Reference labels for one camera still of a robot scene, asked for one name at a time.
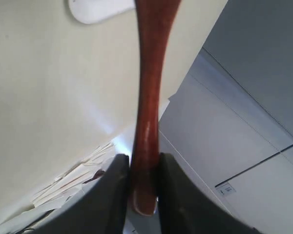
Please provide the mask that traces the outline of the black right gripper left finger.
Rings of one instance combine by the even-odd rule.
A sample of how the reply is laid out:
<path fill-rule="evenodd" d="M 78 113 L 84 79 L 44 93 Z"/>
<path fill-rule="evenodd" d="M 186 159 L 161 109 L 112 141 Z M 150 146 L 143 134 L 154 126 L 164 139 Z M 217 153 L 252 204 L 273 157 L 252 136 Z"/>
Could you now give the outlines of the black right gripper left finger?
<path fill-rule="evenodd" d="M 118 154 L 81 199 L 33 234 L 121 234 L 129 188 L 129 157 Z"/>

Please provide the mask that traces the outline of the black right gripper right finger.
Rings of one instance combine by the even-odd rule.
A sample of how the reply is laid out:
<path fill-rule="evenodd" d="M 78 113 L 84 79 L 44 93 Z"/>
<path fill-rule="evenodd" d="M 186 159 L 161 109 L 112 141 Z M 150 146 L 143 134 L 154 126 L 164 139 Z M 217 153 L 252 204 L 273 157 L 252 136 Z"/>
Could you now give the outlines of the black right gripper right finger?
<path fill-rule="evenodd" d="M 173 155 L 160 154 L 158 211 L 163 234 L 257 234 L 225 212 L 188 178 Z"/>

